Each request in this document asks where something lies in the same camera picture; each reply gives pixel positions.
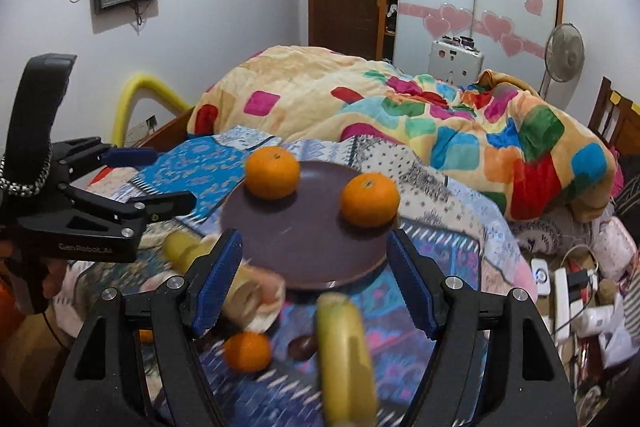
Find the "person's left hand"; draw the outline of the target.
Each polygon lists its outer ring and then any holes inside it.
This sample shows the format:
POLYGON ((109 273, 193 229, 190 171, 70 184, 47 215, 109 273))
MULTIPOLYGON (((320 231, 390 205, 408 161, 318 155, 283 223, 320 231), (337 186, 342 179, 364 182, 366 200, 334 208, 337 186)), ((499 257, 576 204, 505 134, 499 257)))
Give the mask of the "person's left hand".
POLYGON ((47 310, 48 301, 58 295, 67 269, 64 259, 24 260, 10 241, 1 242, 1 261, 9 278, 17 309, 24 314, 47 310))

